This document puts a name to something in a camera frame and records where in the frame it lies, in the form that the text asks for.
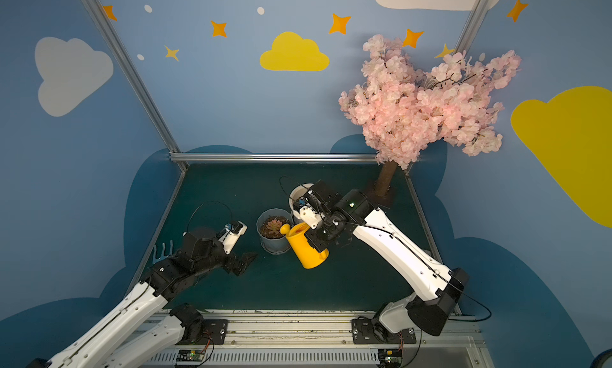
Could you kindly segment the yellow plastic watering can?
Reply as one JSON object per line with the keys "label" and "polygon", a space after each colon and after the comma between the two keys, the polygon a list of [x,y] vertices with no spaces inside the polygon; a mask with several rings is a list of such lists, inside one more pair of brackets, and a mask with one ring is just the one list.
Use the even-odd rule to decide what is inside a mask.
{"label": "yellow plastic watering can", "polygon": [[309,244],[305,236],[309,229],[310,227],[306,223],[295,226],[284,224],[280,228],[280,234],[285,236],[304,269],[314,269],[323,264],[329,257],[327,249],[319,252]]}

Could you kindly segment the grey-blue pot with succulent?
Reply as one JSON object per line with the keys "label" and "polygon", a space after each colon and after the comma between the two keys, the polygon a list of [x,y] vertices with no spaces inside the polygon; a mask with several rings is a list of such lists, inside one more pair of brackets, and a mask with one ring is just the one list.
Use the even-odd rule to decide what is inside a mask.
{"label": "grey-blue pot with succulent", "polygon": [[257,230],[261,239],[261,246],[272,255],[281,255],[291,246],[285,235],[281,233],[281,227],[285,224],[293,225],[291,214],[282,209],[270,209],[264,211],[257,221]]}

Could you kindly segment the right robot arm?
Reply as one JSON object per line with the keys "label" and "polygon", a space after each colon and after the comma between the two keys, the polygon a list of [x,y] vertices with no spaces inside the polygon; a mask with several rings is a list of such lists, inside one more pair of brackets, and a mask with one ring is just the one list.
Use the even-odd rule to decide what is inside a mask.
{"label": "right robot arm", "polygon": [[425,253],[358,189],[340,195],[318,181],[292,207],[308,225],[306,238],[315,250],[322,251],[349,233],[375,250],[411,286],[410,296],[386,304],[374,317],[380,328],[391,334],[412,326],[431,336],[442,333],[469,282],[467,272],[449,269]]}

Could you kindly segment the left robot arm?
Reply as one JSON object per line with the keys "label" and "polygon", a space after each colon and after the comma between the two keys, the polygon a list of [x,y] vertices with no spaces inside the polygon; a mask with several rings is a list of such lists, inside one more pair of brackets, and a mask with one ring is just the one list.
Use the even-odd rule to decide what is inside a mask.
{"label": "left robot arm", "polygon": [[35,358],[31,367],[131,367],[139,366],[160,350],[185,338],[186,331],[201,323],[202,316],[182,305],[153,331],[135,339],[124,353],[124,341],[158,310],[183,291],[194,287],[215,269],[242,275],[255,253],[238,256],[233,248],[247,227],[240,221],[220,232],[200,228],[183,234],[180,248],[153,264],[140,282],[116,307],[78,340],[49,359]]}

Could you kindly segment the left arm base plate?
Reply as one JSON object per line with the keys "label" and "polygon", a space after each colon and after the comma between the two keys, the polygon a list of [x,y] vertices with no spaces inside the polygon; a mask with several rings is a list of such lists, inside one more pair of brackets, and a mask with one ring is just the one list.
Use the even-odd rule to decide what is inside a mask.
{"label": "left arm base plate", "polygon": [[178,345],[203,345],[209,341],[215,345],[223,345],[226,338],[228,320],[180,320],[184,329],[183,337]]}

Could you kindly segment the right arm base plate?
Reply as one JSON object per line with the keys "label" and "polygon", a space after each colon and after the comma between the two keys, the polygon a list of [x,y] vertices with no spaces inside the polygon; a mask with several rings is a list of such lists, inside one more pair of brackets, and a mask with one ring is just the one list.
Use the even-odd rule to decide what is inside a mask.
{"label": "right arm base plate", "polygon": [[351,320],[352,338],[355,345],[414,345],[417,337],[413,328],[408,328],[399,333],[391,333],[377,320],[371,320],[359,316]]}

